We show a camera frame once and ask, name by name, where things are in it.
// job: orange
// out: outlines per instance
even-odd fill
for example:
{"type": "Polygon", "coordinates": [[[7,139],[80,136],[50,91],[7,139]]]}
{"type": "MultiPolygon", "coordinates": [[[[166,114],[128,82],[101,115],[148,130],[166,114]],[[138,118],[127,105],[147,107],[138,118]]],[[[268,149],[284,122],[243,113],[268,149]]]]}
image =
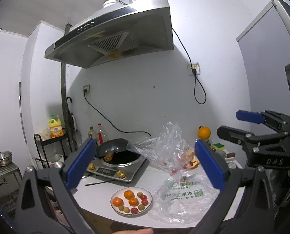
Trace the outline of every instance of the orange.
{"type": "Polygon", "coordinates": [[[130,198],[132,198],[134,196],[134,193],[131,191],[131,190],[126,190],[125,192],[124,192],[124,197],[126,198],[126,199],[130,199],[130,198]]]}
{"type": "Polygon", "coordinates": [[[207,140],[211,135],[211,130],[208,127],[200,127],[198,130],[198,137],[203,140],[207,140]]]}
{"type": "Polygon", "coordinates": [[[112,200],[113,205],[115,205],[116,207],[119,207],[121,205],[123,205],[123,200],[119,197],[114,197],[112,200]]]}
{"type": "Polygon", "coordinates": [[[137,198],[130,198],[129,199],[129,203],[130,203],[131,206],[137,206],[139,204],[137,198]]]}

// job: cherry tomato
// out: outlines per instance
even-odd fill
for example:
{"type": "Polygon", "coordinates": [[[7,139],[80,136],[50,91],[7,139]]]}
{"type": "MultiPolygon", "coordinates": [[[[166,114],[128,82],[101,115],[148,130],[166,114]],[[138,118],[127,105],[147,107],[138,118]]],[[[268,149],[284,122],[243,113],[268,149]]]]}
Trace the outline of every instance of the cherry tomato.
{"type": "Polygon", "coordinates": [[[148,198],[147,198],[146,195],[143,194],[143,195],[141,196],[141,200],[147,200],[147,199],[148,199],[148,198]]]}
{"type": "Polygon", "coordinates": [[[136,213],[138,213],[138,209],[135,208],[135,207],[131,208],[131,213],[132,213],[132,214],[136,214],[136,213]]]}
{"type": "Polygon", "coordinates": [[[148,200],[142,200],[142,204],[145,206],[148,205],[148,200]]]}

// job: white countertop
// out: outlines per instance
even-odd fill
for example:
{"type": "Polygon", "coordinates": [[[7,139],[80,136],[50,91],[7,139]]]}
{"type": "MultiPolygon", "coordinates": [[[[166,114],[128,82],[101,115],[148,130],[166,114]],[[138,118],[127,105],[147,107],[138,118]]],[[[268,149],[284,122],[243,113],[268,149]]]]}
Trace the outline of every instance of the white countertop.
{"type": "MultiPolygon", "coordinates": [[[[241,165],[236,160],[233,160],[233,162],[235,162],[236,165],[241,168],[241,165]]],[[[81,208],[116,222],[141,227],[168,229],[188,228],[196,226],[199,221],[189,224],[170,224],[151,219],[148,217],[147,213],[138,217],[125,217],[116,213],[111,207],[110,198],[118,190],[123,189],[124,187],[141,187],[153,194],[153,192],[159,186],[161,186],[168,177],[169,174],[152,167],[148,164],[147,161],[136,173],[133,181],[130,184],[121,181],[112,181],[111,183],[103,183],[86,187],[85,184],[106,181],[109,179],[97,175],[82,179],[77,187],[78,191],[74,194],[74,198],[81,208]]],[[[225,220],[230,219],[235,215],[243,193],[244,187],[239,188],[233,204],[227,213],[227,216],[225,217],[225,220]]]]}

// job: green sponge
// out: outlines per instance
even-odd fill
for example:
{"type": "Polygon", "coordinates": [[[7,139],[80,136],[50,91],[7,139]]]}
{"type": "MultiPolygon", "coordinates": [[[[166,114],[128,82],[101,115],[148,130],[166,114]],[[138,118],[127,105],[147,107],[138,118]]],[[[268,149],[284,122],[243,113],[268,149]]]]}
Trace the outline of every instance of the green sponge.
{"type": "Polygon", "coordinates": [[[213,147],[215,149],[221,149],[221,150],[225,149],[225,146],[223,144],[220,144],[220,143],[213,144],[213,147]]]}

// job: stainless steel bowl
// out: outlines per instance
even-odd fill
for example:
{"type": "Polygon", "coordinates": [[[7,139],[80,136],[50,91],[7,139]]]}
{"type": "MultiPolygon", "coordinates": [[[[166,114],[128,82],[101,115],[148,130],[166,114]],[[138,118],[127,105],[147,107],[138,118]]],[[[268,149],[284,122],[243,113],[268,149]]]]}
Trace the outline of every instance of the stainless steel bowl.
{"type": "Polygon", "coordinates": [[[0,167],[7,166],[12,162],[12,153],[10,151],[0,152],[0,167]]]}

